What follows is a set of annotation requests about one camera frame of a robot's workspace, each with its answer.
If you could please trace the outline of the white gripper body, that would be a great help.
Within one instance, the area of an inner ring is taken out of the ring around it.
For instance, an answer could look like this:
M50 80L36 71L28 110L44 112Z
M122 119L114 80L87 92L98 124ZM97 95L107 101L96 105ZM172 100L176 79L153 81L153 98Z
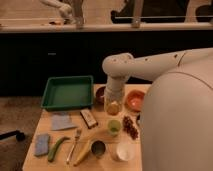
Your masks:
M104 91L104 110L105 111L106 111L106 107L114 101L116 101L119 104L120 112L122 111L123 98L125 94L125 90L124 90L125 83L126 83L125 77L111 77L111 76L107 77L106 88Z

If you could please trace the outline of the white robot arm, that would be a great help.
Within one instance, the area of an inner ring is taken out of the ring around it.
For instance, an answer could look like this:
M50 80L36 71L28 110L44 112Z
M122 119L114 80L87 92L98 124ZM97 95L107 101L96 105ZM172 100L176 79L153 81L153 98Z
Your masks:
M213 47L135 58L111 55L105 101L121 101L126 81L149 80L140 123L143 171L213 171Z

